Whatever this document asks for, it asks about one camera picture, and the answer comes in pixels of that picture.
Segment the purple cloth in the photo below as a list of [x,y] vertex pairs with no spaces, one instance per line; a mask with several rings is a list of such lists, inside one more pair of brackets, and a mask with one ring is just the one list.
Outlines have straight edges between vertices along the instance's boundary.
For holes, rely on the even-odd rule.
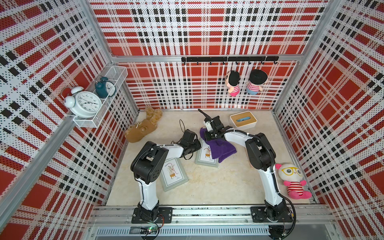
[[212,158],[218,159],[219,164],[222,163],[225,159],[237,153],[236,147],[230,142],[227,142],[223,139],[215,139],[208,141],[205,137],[206,132],[206,128],[201,128],[200,137],[205,141],[207,145],[210,146]]

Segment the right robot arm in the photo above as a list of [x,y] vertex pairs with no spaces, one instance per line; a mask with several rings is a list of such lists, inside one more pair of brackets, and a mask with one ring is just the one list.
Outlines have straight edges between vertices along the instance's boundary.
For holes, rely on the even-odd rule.
[[265,191],[266,218],[276,221],[287,205],[276,180],[276,153],[263,133],[252,135],[230,126],[225,127],[220,117],[211,118],[204,112],[206,140],[224,140],[246,148],[251,165],[259,171]]

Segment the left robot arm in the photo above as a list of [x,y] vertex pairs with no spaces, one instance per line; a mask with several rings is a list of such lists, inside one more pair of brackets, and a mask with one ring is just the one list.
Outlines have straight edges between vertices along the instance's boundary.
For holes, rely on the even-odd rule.
[[144,144],[131,164],[134,179],[140,187],[139,214],[150,220],[158,216],[160,202],[156,193],[156,180],[165,161],[183,158],[200,149],[197,134],[190,130],[185,130],[182,138],[174,144],[158,145],[151,141]]

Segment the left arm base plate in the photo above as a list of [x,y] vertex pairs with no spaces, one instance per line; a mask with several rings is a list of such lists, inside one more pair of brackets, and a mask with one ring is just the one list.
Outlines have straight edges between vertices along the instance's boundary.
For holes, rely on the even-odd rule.
[[149,211],[144,208],[135,208],[132,216],[132,224],[157,223],[169,224],[172,222],[172,207],[155,207]]

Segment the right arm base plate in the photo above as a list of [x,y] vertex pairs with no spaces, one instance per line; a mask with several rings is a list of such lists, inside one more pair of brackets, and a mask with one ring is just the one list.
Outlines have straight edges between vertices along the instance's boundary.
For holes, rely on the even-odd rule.
[[288,207],[251,207],[251,217],[254,223],[292,223],[293,217]]

